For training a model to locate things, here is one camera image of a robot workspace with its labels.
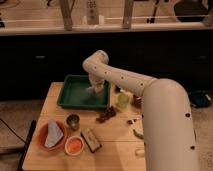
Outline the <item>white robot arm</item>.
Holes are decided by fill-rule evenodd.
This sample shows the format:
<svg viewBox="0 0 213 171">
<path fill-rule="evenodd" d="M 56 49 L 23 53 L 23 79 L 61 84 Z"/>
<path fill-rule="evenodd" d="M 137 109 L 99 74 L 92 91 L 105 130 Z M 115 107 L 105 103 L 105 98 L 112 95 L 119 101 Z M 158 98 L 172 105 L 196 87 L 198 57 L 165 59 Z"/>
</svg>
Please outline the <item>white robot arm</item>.
<svg viewBox="0 0 213 171">
<path fill-rule="evenodd" d="M 95 92 L 108 81 L 142 99 L 146 171 L 200 171 L 190 101 L 178 82 L 108 64 L 98 50 L 82 66 Z"/>
</svg>

